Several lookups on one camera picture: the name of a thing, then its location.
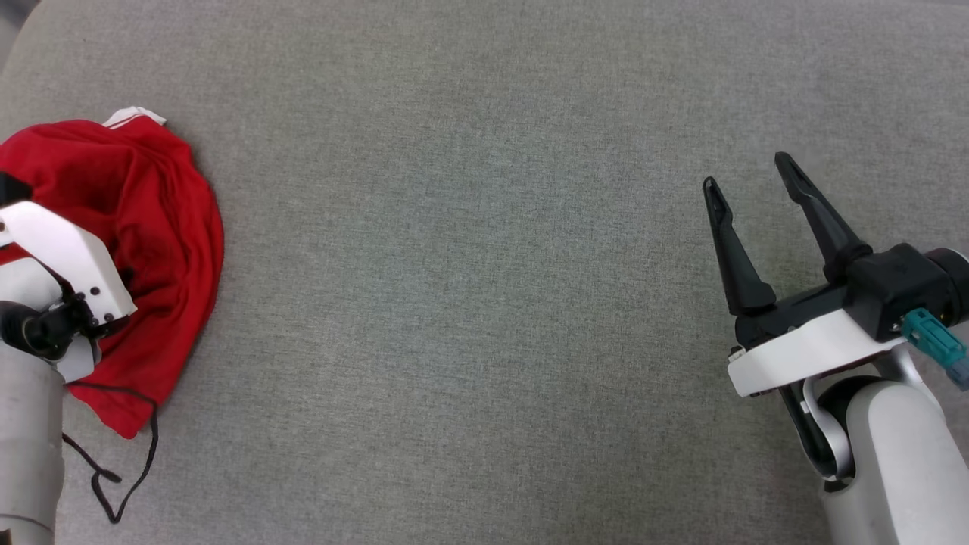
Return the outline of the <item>red basketball jersey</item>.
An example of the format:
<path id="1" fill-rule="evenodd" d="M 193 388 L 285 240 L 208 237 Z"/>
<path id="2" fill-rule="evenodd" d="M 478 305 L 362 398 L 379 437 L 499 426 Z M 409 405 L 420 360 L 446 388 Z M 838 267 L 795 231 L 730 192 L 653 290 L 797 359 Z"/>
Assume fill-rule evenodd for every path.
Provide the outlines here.
<path id="1" fill-rule="evenodd" d="M 122 438 L 165 403 L 216 303 L 223 224 L 192 150 L 159 114 L 29 126 L 0 144 L 0 173 L 32 201 L 101 239 L 136 312 L 101 343 L 92 388 L 70 393 Z"/>

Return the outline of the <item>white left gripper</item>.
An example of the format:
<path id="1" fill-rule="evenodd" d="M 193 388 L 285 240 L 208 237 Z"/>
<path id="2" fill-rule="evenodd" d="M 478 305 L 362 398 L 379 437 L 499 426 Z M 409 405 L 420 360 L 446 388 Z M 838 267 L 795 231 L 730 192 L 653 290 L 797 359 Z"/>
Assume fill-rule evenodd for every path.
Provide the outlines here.
<path id="1" fill-rule="evenodd" d="M 131 294 L 100 238 L 34 201 L 18 201 L 0 208 L 0 246 L 16 244 L 83 293 L 95 325 L 104 325 L 136 312 Z"/>

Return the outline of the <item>grey fabric sofa cushion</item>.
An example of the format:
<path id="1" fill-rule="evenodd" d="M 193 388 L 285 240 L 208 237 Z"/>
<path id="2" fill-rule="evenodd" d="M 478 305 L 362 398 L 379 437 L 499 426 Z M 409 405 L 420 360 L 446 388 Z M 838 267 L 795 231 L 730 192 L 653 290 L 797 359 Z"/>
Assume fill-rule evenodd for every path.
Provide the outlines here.
<path id="1" fill-rule="evenodd" d="M 0 138 L 128 106 L 223 273 L 122 522 L 67 452 L 58 545 L 830 545 L 700 186 L 781 297 L 824 277 L 778 151 L 873 248 L 969 252 L 969 4 L 42 0 Z"/>

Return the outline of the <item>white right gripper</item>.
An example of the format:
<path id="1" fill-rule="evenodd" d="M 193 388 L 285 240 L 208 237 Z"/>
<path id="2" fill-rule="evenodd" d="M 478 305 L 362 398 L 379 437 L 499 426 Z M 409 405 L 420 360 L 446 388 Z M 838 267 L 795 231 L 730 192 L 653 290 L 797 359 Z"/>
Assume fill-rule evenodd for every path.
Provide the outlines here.
<path id="1" fill-rule="evenodd" d="M 786 152 L 774 164 L 790 200 L 802 208 L 824 259 L 830 283 L 843 282 L 848 266 L 872 255 L 873 248 L 852 230 L 802 168 Z M 827 285 L 776 301 L 761 280 L 733 227 L 731 212 L 714 177 L 703 182 L 703 197 L 714 251 L 740 351 L 730 355 L 734 390 L 751 397 L 792 385 L 889 352 L 903 344 L 900 335 L 875 341 L 845 311 L 845 285 Z"/>

